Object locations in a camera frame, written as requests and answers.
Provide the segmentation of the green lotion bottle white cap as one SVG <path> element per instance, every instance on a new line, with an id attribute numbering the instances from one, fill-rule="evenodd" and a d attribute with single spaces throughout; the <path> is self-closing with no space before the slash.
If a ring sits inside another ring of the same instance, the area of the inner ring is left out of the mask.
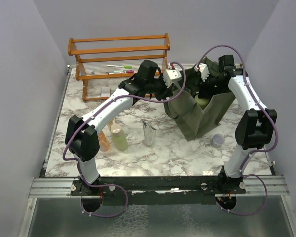
<path id="1" fill-rule="evenodd" d="M 198 95 L 195 96 L 195 101 L 201 109 L 205 109 L 210 102 L 208 98 L 199 98 Z"/>

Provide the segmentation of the green canvas bag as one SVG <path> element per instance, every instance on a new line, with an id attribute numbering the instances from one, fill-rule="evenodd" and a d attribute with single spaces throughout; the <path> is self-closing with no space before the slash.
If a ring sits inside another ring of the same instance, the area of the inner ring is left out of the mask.
<path id="1" fill-rule="evenodd" d="M 210 75 L 219 74 L 218 63 L 206 58 Z M 165 113 L 171 118 L 187 141 L 200 138 L 219 125 L 219 122 L 235 100 L 234 94 L 224 83 L 224 93 L 214 96 L 199 96 L 210 99 L 209 104 L 203 110 L 195 101 L 194 76 L 197 73 L 194 68 L 185 70 L 186 84 L 184 91 L 174 100 L 164 103 Z"/>

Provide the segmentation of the green bottle beige cap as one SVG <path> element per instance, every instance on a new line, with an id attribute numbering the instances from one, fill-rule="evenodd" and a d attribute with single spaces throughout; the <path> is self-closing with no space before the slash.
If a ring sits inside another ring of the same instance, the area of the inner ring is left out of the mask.
<path id="1" fill-rule="evenodd" d="M 125 151 L 128 148 L 128 142 L 121 125 L 114 122 L 110 127 L 110 131 L 115 147 L 120 151 Z"/>

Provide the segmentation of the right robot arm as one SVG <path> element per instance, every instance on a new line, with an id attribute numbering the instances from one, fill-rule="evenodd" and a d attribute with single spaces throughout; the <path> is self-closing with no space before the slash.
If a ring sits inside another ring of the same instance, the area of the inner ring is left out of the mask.
<path id="1" fill-rule="evenodd" d="M 217 177 L 217 188 L 228 193 L 239 187 L 243 171 L 251 156 L 262 152 L 263 147 L 278 137 L 275 126 L 277 112 L 269 109 L 252 88 L 245 67 L 237 68 L 233 55 L 224 55 L 218 61 L 218 73 L 212 76 L 209 66 L 198 62 L 194 69 L 201 75 L 200 93 L 213 95 L 219 90 L 231 91 L 243 111 L 235 130 L 236 148 L 228 163 L 221 168 Z"/>

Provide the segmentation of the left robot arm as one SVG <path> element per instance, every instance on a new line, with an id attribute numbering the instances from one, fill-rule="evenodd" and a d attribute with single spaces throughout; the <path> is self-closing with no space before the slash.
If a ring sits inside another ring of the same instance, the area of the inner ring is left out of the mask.
<path id="1" fill-rule="evenodd" d="M 145 100 L 147 94 L 155 95 L 155 101 L 162 103 L 172 96 L 172 87 L 167 71 L 162 72 L 155 62 L 144 60 L 138 71 L 122 81 L 109 99 L 86 115 L 73 115 L 69 119 L 65 150 L 74 155 L 72 159 L 77 163 L 83 180 L 82 189 L 87 194 L 93 195 L 99 189 L 97 179 L 100 175 L 95 163 L 95 156 L 100 149 L 99 133 L 121 112 L 137 101 Z"/>

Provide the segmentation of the green white marker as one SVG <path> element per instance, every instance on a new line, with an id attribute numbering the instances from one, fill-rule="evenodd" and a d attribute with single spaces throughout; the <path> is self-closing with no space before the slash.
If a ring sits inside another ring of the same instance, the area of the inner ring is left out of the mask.
<path id="1" fill-rule="evenodd" d="M 113 68 L 132 69 L 132 66 L 130 66 L 130 65 L 106 65 L 106 66 L 113 67 Z"/>

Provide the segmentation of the pink green marker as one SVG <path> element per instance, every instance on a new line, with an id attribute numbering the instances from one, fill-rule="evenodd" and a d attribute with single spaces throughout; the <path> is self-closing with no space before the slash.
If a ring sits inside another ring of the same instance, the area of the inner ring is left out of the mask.
<path id="1" fill-rule="evenodd" d="M 113 74 L 132 74 L 134 73 L 133 70 L 116 70 L 112 72 L 107 72 L 108 75 L 113 75 Z"/>

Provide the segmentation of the silver foil pouch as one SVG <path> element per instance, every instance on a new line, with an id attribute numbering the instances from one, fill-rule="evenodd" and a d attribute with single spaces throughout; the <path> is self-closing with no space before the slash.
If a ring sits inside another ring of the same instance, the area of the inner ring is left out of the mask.
<path id="1" fill-rule="evenodd" d="M 144 144 L 148 147 L 151 147 L 154 144 L 157 129 L 145 121 L 142 121 L 142 124 L 144 132 Z"/>

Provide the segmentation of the orange wooden shelf rack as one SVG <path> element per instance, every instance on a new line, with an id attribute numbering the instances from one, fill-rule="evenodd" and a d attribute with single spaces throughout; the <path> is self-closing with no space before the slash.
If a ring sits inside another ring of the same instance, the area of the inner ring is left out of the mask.
<path id="1" fill-rule="evenodd" d="M 144 60 L 158 64 L 156 71 L 168 69 L 167 53 L 170 50 L 170 39 L 167 33 L 143 36 L 121 36 L 104 38 L 73 39 L 68 42 L 67 52 L 76 59 L 75 78 L 83 85 L 84 102 L 106 99 L 107 97 L 89 97 L 88 86 L 93 80 L 129 78 L 132 74 L 113 74 L 116 70 L 138 71 Z M 130 65 L 132 69 L 113 68 L 106 65 Z"/>

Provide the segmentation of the small purple jar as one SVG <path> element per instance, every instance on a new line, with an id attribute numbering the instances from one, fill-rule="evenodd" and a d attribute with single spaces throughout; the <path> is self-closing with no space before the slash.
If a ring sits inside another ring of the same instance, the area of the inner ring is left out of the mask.
<path id="1" fill-rule="evenodd" d="M 219 148 L 224 144 L 224 142 L 225 142 L 225 138 L 222 134 L 215 134 L 212 137 L 210 144 L 212 147 Z"/>

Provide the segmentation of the pink orange bottle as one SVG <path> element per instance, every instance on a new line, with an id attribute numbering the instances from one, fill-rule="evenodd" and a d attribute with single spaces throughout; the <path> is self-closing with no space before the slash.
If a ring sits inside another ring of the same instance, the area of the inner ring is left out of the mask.
<path id="1" fill-rule="evenodd" d="M 108 141 L 107 137 L 105 136 L 104 132 L 101 131 L 98 135 L 99 145 L 100 145 L 100 151 L 101 152 L 107 152 L 110 150 L 111 145 Z"/>

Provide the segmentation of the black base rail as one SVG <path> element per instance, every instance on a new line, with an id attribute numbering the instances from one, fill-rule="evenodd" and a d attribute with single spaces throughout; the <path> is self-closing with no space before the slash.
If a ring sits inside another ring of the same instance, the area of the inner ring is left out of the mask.
<path id="1" fill-rule="evenodd" d="M 242 178 L 218 176 L 101 177 L 90 187 L 74 179 L 71 196 L 106 206 L 215 204 L 215 195 L 243 194 Z"/>

